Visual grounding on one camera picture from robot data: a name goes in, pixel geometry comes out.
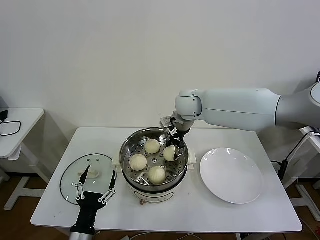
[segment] table leg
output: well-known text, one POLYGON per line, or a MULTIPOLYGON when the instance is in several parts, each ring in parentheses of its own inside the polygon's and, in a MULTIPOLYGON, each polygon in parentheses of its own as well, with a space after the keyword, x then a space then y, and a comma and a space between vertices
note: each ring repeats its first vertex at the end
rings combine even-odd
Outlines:
POLYGON ((315 184, 313 184, 313 188, 314 188, 315 190, 319 190, 319 189, 320 189, 320 180, 317 181, 315 184))
POLYGON ((272 235, 273 233, 253 233, 244 238, 243 240, 264 240, 272 235))
POLYGON ((70 229, 69 228, 62 228, 62 227, 55 227, 60 233, 64 235, 70 236, 70 229))
POLYGON ((10 177, 1 168, 0 168, 0 177, 2 177, 4 181, 10 180, 10 177))
POLYGON ((13 191, 12 195, 10 196, 9 200, 4 205, 4 210, 10 211, 14 205, 16 204, 19 197, 35 197, 41 198, 44 194, 44 189, 28 189, 24 188, 28 183, 30 177, 24 176, 19 184, 16 186, 15 190, 13 191))
POLYGON ((290 198, 290 201, 294 207, 302 207, 307 206, 312 213, 314 219, 320 222, 320 210, 318 209, 315 202, 312 200, 308 191, 303 185, 296 185, 295 188, 300 193, 301 197, 298 198, 290 198))
POLYGON ((28 158, 29 166, 48 184, 52 173, 39 161, 39 159, 24 143, 22 143, 21 146, 21 152, 28 158))

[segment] white table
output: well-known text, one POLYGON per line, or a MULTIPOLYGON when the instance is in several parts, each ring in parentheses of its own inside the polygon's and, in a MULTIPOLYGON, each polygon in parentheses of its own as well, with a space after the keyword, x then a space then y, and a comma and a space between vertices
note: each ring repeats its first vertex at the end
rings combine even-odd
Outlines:
MULTIPOLYGON (((32 218, 36 226, 70 228, 79 206, 64 200, 60 179, 76 159, 94 153, 113 157, 124 140, 138 128, 82 127, 74 134, 32 218)), ((173 199, 140 205, 122 174, 116 181, 115 197, 99 210, 95 229, 185 233, 277 233, 298 232, 302 225, 255 132, 234 129, 191 129, 185 136, 195 150, 197 164, 188 170, 173 199), (236 205, 214 196, 202 182, 199 163, 213 148, 229 147, 255 160, 264 178, 261 196, 236 205)))
MULTIPOLYGON (((46 167, 44 167, 38 158, 24 145, 23 140, 36 125, 39 119, 43 116, 44 110, 40 108, 9 108, 8 118, 4 122, 20 121, 21 129, 17 134, 11 136, 0 136, 0 159, 17 160, 20 151, 28 158, 29 166, 47 183, 50 180, 51 174, 46 167)), ((7 123, 0 126, 0 133, 8 134, 14 133, 17 129, 16 123, 7 123)), ((5 181, 9 180, 7 175, 3 175, 5 181)), ((27 197, 41 197, 43 190, 39 189, 25 189, 29 177, 23 177, 9 198, 7 204, 4 206, 5 210, 11 210, 18 200, 19 196, 27 197)))

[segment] black cable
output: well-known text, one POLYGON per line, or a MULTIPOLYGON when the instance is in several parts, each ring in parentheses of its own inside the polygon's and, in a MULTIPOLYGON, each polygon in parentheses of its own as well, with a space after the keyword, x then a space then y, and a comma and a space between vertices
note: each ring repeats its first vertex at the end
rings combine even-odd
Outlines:
POLYGON ((283 235, 283 237, 284 237, 284 240, 287 240, 287 237, 286 237, 286 235, 282 232, 281 233, 282 235, 283 235))
POLYGON ((281 166, 281 162, 279 162, 279 161, 271 161, 272 163, 277 163, 277 164, 279 164, 280 166, 281 166))
POLYGON ((308 134, 309 134, 309 132, 306 133, 306 134, 301 138, 301 140, 297 143, 297 145, 295 145, 295 147, 294 147, 294 148, 292 149, 292 151, 288 154, 288 156, 286 156, 286 158, 285 158, 286 161, 288 160, 288 158, 290 157, 290 155, 294 152, 294 150, 296 150, 296 148, 299 146, 299 144, 305 139, 305 137, 306 137, 308 134))
POLYGON ((19 123, 19 129, 18 129, 16 132, 14 132, 14 133, 0 134, 0 136, 2 136, 2 137, 12 136, 12 135, 15 135, 15 134, 17 134, 18 132, 20 132, 20 130, 21 130, 21 121, 6 121, 6 122, 1 122, 0 125, 2 125, 2 124, 13 124, 13 123, 19 123))

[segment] power cord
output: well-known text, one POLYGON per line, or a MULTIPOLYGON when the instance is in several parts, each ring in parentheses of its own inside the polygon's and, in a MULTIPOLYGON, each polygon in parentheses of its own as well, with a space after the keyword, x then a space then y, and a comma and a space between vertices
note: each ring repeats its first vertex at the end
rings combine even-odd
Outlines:
MULTIPOLYGON (((151 234, 151 233, 152 233, 151 231, 149 231, 149 232, 144 232, 144 233, 140 233, 140 234, 134 235, 134 236, 131 237, 131 238, 128 238, 128 236, 126 236, 126 237, 123 238, 123 240, 125 240, 125 239, 132 240, 132 239, 134 239, 134 238, 136 238, 136 237, 139 237, 139 236, 142 236, 142 235, 146 235, 146 234, 151 234)), ((188 237, 188 236, 193 236, 193 237, 195 237, 195 238, 197 238, 197 239, 199 239, 199 240, 202 240, 200 237, 196 236, 194 233, 188 233, 187 235, 185 235, 185 236, 183 236, 183 237, 180 237, 180 238, 177 239, 177 240, 184 239, 185 237, 188 237)))
POLYGON ((319 239, 319 237, 317 236, 317 234, 312 230, 312 228, 305 222, 305 220, 303 220, 302 218, 300 218, 299 217, 299 219, 300 219, 300 221, 304 224, 304 225, 306 225, 308 228, 309 228, 309 230, 313 233, 313 235, 316 237, 316 239, 317 240, 320 240, 319 239))
POLYGON ((13 133, 9 133, 9 134, 0 134, 0 136, 2 137, 6 137, 6 136, 12 136, 17 134, 18 132, 20 132, 21 130, 21 121, 6 121, 5 120, 8 118, 8 110, 2 111, 0 112, 0 126, 3 124, 14 124, 14 123, 19 123, 19 127, 18 130, 16 132, 13 133))
POLYGON ((284 237, 284 240, 287 240, 286 235, 285 235, 283 232, 282 232, 281 234, 282 234, 282 236, 284 237))
POLYGON ((320 136, 320 133, 317 131, 310 131, 305 134, 301 140, 297 143, 297 145, 292 149, 292 151, 286 156, 286 158, 280 163, 278 161, 272 161, 272 163, 277 163, 280 165, 280 170, 278 171, 278 177, 282 181, 284 179, 287 167, 291 160, 295 157, 296 153, 300 149, 300 147, 311 137, 320 136))
POLYGON ((151 233, 151 231, 134 235, 133 237, 130 238, 130 240, 132 240, 132 239, 134 239, 134 238, 136 238, 136 237, 142 236, 142 235, 150 234, 150 233, 151 233))

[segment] steamed bun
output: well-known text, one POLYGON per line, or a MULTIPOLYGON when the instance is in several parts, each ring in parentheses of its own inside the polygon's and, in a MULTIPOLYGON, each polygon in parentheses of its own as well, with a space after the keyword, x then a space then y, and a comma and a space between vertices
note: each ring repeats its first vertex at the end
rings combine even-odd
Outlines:
POLYGON ((161 166, 154 166, 150 169, 148 176, 151 183, 163 184, 166 180, 166 170, 161 166))
POLYGON ((155 154, 160 150, 160 142, 155 139, 149 139, 144 144, 144 149, 149 154, 155 154))
POLYGON ((132 170, 141 171, 147 166, 147 159, 141 154, 136 154, 132 156, 129 164, 132 170))
POLYGON ((171 145, 166 147, 163 150, 163 157, 165 160, 169 161, 169 162, 173 162, 175 161, 175 153, 176 153, 176 147, 171 145))

